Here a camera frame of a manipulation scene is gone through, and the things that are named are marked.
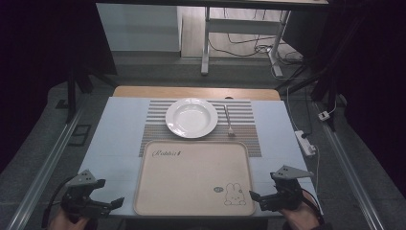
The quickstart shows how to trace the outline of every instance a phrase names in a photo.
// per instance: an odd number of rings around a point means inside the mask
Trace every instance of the person's hand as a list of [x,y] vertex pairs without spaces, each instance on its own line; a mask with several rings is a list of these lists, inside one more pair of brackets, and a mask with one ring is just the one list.
[[[304,192],[304,197],[314,203],[313,198],[308,193]],[[284,215],[293,230],[310,230],[320,225],[314,211],[303,202],[294,211],[281,209],[280,213]]]
[[51,220],[49,230],[83,230],[89,218],[79,218],[77,223],[69,220],[68,215],[59,208],[56,216]]

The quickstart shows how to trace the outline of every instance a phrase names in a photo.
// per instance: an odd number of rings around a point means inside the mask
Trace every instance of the table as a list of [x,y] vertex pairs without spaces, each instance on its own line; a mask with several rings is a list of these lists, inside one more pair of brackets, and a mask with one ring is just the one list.
[[[224,96],[234,99],[227,101]],[[105,187],[91,195],[94,200],[108,201],[124,196],[123,207],[114,210],[112,216],[140,217],[133,209],[133,202],[142,163],[138,153],[150,102],[185,97],[199,97],[209,102],[244,100],[251,104],[261,153],[260,157],[249,158],[255,192],[263,196],[274,194],[275,183],[269,173],[282,165],[306,170],[284,102],[279,100],[275,90],[120,86],[108,100],[80,167],[80,171],[88,169],[97,178],[106,179]],[[299,181],[303,188],[315,194],[310,178]],[[252,217],[280,216],[279,213],[262,212],[257,203],[256,206]]]
[[[311,5],[326,5],[327,0],[274,0],[273,2],[288,2]],[[272,64],[275,77],[283,76],[278,62],[277,52],[287,23],[290,11],[282,14],[280,22],[236,20],[236,19],[218,19],[210,18],[210,7],[206,8],[205,33],[202,56],[201,74],[209,73],[209,33],[228,33],[244,35],[275,35],[275,42],[272,48],[267,50],[267,54]]]

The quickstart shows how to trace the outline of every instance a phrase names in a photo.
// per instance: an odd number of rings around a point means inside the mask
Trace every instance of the white plate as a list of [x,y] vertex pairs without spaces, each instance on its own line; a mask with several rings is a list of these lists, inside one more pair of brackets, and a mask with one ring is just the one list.
[[167,111],[168,128],[184,138],[197,138],[209,134],[217,125],[218,115],[210,103],[187,98],[173,103]]

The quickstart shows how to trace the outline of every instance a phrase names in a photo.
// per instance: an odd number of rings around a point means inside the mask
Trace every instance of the miffy illustration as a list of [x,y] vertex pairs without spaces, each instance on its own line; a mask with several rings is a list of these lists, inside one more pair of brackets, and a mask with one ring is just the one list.
[[238,183],[229,183],[226,190],[227,194],[226,201],[224,202],[225,205],[245,205],[245,199],[244,194],[241,190],[241,185],[239,185]]

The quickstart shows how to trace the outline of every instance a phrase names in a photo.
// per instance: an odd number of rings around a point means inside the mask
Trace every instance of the fork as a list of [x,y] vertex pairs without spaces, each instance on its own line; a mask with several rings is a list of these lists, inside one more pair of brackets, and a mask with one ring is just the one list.
[[227,104],[224,104],[224,111],[226,112],[226,117],[227,117],[227,122],[229,124],[229,129],[228,129],[228,136],[229,137],[235,137],[236,135],[234,134],[233,129],[231,128],[231,122],[230,122],[230,115],[228,113],[228,107]]

